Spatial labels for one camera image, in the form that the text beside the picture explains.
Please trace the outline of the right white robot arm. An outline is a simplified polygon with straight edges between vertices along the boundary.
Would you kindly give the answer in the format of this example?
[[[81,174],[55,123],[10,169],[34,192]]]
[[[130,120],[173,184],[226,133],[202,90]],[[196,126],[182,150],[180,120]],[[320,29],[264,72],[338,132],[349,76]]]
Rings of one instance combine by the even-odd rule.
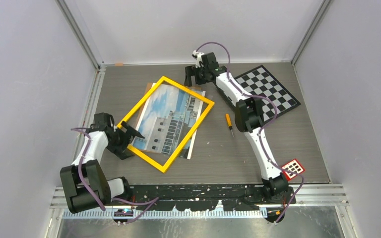
[[[244,89],[227,67],[219,65],[214,53],[193,51],[192,57],[195,64],[185,68],[184,84],[192,86],[194,83],[212,82],[225,100],[234,106],[234,125],[248,139],[260,167],[262,195],[267,202],[277,203],[289,185],[266,139],[263,99]]]

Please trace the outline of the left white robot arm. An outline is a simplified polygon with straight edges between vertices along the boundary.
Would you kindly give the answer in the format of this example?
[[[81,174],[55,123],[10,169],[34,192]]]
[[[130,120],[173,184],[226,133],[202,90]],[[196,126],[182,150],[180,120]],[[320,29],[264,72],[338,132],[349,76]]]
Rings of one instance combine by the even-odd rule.
[[[120,205],[129,204],[132,190],[127,179],[107,179],[100,162],[105,150],[121,160],[132,157],[134,154],[128,146],[135,138],[144,136],[125,121],[118,128],[108,113],[95,114],[93,124],[88,128],[75,128],[75,131],[83,134],[83,146],[76,159],[60,170],[69,211],[76,214],[94,208],[105,210],[112,199]]]

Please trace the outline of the orange handled screwdriver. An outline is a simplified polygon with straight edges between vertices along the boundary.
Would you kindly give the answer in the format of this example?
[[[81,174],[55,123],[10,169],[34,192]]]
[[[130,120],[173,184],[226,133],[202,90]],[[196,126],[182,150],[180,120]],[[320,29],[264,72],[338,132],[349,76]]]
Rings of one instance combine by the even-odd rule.
[[[234,133],[233,133],[233,125],[232,125],[232,121],[231,121],[231,117],[229,114],[225,114],[225,118],[226,118],[226,122],[227,122],[227,126],[228,126],[228,129],[232,135],[232,137],[234,137]]]

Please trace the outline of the yellow picture frame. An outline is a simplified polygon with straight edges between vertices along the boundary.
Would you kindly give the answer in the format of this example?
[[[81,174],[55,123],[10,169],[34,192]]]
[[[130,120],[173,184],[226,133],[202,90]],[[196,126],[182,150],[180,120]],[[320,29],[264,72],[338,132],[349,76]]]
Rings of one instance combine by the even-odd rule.
[[[177,157],[191,152],[195,133],[214,105],[202,91],[162,76],[117,126],[136,119],[132,127],[145,138],[135,138],[128,149],[165,173]]]

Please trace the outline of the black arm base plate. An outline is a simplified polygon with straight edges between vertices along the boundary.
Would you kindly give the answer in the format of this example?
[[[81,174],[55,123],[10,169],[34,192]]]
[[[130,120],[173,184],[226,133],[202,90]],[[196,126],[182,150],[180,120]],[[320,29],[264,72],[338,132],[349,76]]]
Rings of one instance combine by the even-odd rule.
[[[282,208],[294,192],[290,187],[268,200],[262,188],[262,184],[136,184],[116,198],[135,203],[158,198],[150,211],[212,211],[220,204],[224,211],[254,211],[259,209],[259,205]]]

